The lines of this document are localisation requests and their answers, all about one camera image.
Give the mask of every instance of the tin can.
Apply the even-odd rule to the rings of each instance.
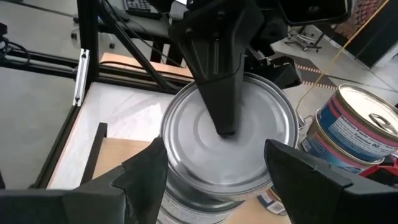
[[[273,188],[270,188],[265,193],[257,197],[258,201],[268,211],[276,215],[287,215],[284,205],[282,204],[279,196]]]
[[[340,85],[318,119],[333,142],[363,161],[377,161],[398,149],[397,108],[357,86]]]
[[[195,83],[183,88],[164,114],[160,135],[169,167],[185,183],[213,198],[243,201],[272,185],[264,162],[264,142],[296,147],[299,124],[289,100],[276,85],[246,73],[240,126],[220,137]]]
[[[213,199],[169,172],[157,219],[162,224],[222,223],[241,204]]]
[[[349,154],[337,146],[328,137],[326,132],[322,130],[318,116],[315,116],[308,130],[307,137],[301,142],[301,148],[317,158],[323,159],[354,174],[358,174],[373,165],[380,164],[384,160],[379,159],[375,162],[366,162]]]

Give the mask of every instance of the can label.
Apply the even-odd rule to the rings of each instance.
[[[263,206],[267,208],[268,211],[276,215],[286,215],[286,210],[282,202],[274,200],[268,192],[263,193],[259,196],[259,201]]]
[[[156,224],[180,224],[178,221],[170,217],[170,215],[166,214],[163,209],[159,210],[159,214],[157,215]]]
[[[358,174],[365,170],[363,167],[358,167],[350,158],[336,152],[318,133],[313,137],[305,138],[301,145],[307,153],[354,174]]]
[[[191,224],[221,223],[232,214],[232,211],[219,213],[205,213],[197,211],[182,205],[166,192],[164,193],[162,199],[162,208],[165,210],[165,212],[173,216],[176,220],[181,221],[181,223]],[[158,220],[164,224],[163,220],[160,217],[158,217]]]
[[[374,162],[398,149],[398,142],[372,132],[355,120],[335,96],[319,112],[319,125],[340,148],[358,159]]]

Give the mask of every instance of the black robot mount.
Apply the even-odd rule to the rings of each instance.
[[[150,2],[159,5],[156,0]],[[287,25],[341,22],[349,17],[351,3],[193,0],[187,9],[183,19],[172,24],[169,36],[183,53],[217,133],[226,137],[238,125],[244,72],[263,76],[281,88],[301,83],[291,58],[264,58],[274,54],[270,44],[287,37]]]

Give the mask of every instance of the yellow cable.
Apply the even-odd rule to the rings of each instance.
[[[319,78],[315,81],[315,83],[313,84],[313,86],[303,95],[303,97],[300,98],[300,100],[298,101],[298,105],[296,106],[296,110],[299,109],[299,106],[301,104],[301,102],[304,100],[304,98],[311,92],[311,90],[314,89],[314,87],[318,84],[318,82],[321,80],[321,78],[327,73],[329,72],[330,67],[335,63],[335,61],[337,60],[337,58],[340,56],[340,54],[344,51],[344,49],[347,47],[347,45],[349,43],[351,43],[351,41],[367,26],[367,24],[381,11],[381,9],[386,6],[386,4],[389,2],[390,0],[386,0],[381,6],[380,8],[374,12],[374,14],[358,29],[358,31],[356,31],[356,33],[349,39],[347,40],[347,43],[345,43],[344,46],[342,46],[342,48],[339,50],[339,52],[333,57],[333,59],[331,59],[328,63],[328,65],[325,67],[325,69],[323,70],[322,74],[319,76]]]

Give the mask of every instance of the red white blue label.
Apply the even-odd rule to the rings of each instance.
[[[398,142],[371,131],[349,114],[335,95],[317,114],[320,127],[340,148],[354,157],[374,162],[398,149]]]
[[[307,153],[354,174],[358,174],[367,168],[361,167],[360,164],[336,152],[319,134],[316,134],[314,137],[305,138],[301,142],[301,145]]]
[[[276,215],[287,215],[282,202],[273,198],[268,192],[261,194],[257,197],[257,199],[262,204],[262,206],[268,209],[268,211]]]

